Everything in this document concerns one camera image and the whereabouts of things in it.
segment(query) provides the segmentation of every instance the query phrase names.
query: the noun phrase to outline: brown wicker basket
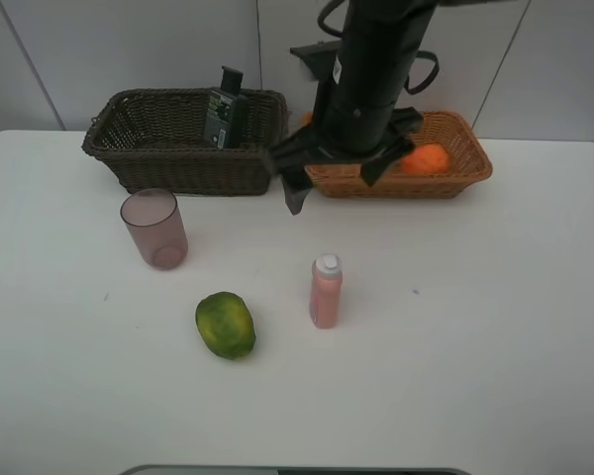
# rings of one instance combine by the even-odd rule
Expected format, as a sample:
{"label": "brown wicker basket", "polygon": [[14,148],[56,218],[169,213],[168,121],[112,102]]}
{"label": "brown wicker basket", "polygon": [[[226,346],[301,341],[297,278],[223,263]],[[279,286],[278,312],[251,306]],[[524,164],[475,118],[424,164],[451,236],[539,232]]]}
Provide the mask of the brown wicker basket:
{"label": "brown wicker basket", "polygon": [[423,129],[411,138],[417,145],[441,144],[449,155],[449,172],[408,175],[396,163],[370,188],[360,177],[359,165],[311,165],[306,170],[315,188],[332,198],[453,198],[493,172],[473,130],[459,114],[426,112]]}
{"label": "brown wicker basket", "polygon": [[83,150],[104,162],[130,193],[261,195],[270,175],[263,151],[287,130],[286,101],[271,91],[243,90],[247,118],[239,148],[203,141],[209,89],[135,89],[115,95],[86,134]]}

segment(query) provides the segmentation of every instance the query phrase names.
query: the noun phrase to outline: plastic cup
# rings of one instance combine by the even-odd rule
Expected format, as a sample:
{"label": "plastic cup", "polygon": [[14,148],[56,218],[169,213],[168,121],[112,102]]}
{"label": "plastic cup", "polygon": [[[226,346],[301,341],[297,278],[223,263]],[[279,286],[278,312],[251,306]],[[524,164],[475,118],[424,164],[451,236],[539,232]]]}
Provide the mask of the plastic cup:
{"label": "plastic cup", "polygon": [[188,243],[176,197],[167,190],[142,190],[121,205],[126,224],[144,261],[159,270],[180,265]]}

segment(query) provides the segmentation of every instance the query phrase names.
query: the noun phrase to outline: dark wicker basket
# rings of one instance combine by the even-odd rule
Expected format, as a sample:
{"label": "dark wicker basket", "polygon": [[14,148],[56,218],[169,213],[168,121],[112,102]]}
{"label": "dark wicker basket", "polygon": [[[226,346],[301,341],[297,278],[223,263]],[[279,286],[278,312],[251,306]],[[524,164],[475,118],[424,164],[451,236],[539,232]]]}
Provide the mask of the dark wicker basket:
{"label": "dark wicker basket", "polygon": [[239,148],[203,141],[209,89],[135,89],[115,95],[86,134],[83,150],[104,162],[130,193],[262,195],[270,175],[262,154],[287,131],[286,101],[243,90],[248,101]]}

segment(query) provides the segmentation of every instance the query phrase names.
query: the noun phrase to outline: white bottle cap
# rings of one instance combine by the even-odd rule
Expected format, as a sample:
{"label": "white bottle cap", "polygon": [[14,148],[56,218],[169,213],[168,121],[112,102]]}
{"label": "white bottle cap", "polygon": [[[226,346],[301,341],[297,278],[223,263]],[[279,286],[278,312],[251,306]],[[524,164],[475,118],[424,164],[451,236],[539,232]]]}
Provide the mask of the white bottle cap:
{"label": "white bottle cap", "polygon": [[323,277],[335,278],[341,275],[341,260],[334,254],[324,254],[317,257],[315,266]]}

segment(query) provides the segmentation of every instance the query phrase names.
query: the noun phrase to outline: black robotic arm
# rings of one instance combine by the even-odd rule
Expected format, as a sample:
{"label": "black robotic arm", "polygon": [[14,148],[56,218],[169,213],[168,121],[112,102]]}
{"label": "black robotic arm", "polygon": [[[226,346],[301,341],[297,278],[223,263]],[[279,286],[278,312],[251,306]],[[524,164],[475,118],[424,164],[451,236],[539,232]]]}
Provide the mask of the black robotic arm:
{"label": "black robotic arm", "polygon": [[[361,177],[372,186],[399,158],[411,153],[407,138],[423,125],[414,108],[395,109],[403,89],[424,90],[438,74],[438,59],[419,51],[439,5],[488,3],[481,0],[349,0],[342,32],[326,18],[344,0],[332,0],[322,11],[320,27],[340,41],[293,48],[319,81],[313,122],[272,148],[267,167],[281,176],[286,204],[301,212],[313,184],[305,171],[311,164],[360,163]],[[417,57],[433,60],[434,71],[416,87],[409,71]]]}

